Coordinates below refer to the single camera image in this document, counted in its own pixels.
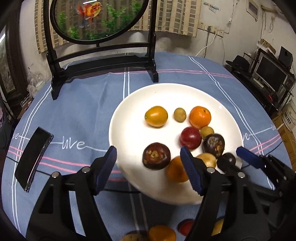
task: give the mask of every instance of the dark purple fruit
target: dark purple fruit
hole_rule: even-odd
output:
[[[226,160],[228,160],[231,164],[235,165],[235,163],[237,162],[236,158],[234,157],[234,155],[232,155],[231,153],[227,152],[225,154],[222,155],[222,157],[224,157]]]
[[[163,169],[170,163],[170,150],[164,144],[152,143],[145,148],[142,162],[151,170]]]
[[[222,156],[225,148],[223,136],[219,134],[208,135],[202,144],[204,152],[213,154],[216,158]]]

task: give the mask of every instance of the plastic bag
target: plastic bag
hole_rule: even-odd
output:
[[[40,72],[31,72],[30,68],[27,75],[28,88],[27,91],[30,93],[30,96],[35,98],[37,92],[46,84],[45,78]]]

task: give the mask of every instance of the white cable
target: white cable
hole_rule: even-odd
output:
[[[212,42],[211,42],[208,46],[205,46],[204,48],[202,48],[202,49],[197,53],[196,56],[198,56],[198,55],[200,54],[201,51],[203,51],[205,48],[209,47],[209,46],[214,42],[214,39],[215,39],[216,35],[217,35],[217,34],[214,35]]]

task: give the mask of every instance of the screw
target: screw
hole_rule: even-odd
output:
[[[239,172],[237,175],[238,175],[240,178],[244,178],[244,177],[246,176],[243,172]]]
[[[215,168],[213,168],[213,167],[208,167],[208,168],[207,168],[207,172],[209,172],[209,173],[214,173],[214,172],[215,172]]]
[[[84,173],[87,173],[87,172],[89,172],[90,170],[91,170],[90,167],[83,167],[83,168],[82,168],[82,172],[84,172]]]
[[[53,178],[56,178],[56,177],[58,177],[58,176],[59,176],[59,172],[53,172],[53,173],[52,173],[52,177],[53,177]]]

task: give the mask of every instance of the smartphone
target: smartphone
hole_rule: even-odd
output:
[[[22,153],[15,178],[26,192],[30,189],[37,166],[52,138],[52,134],[38,127]]]

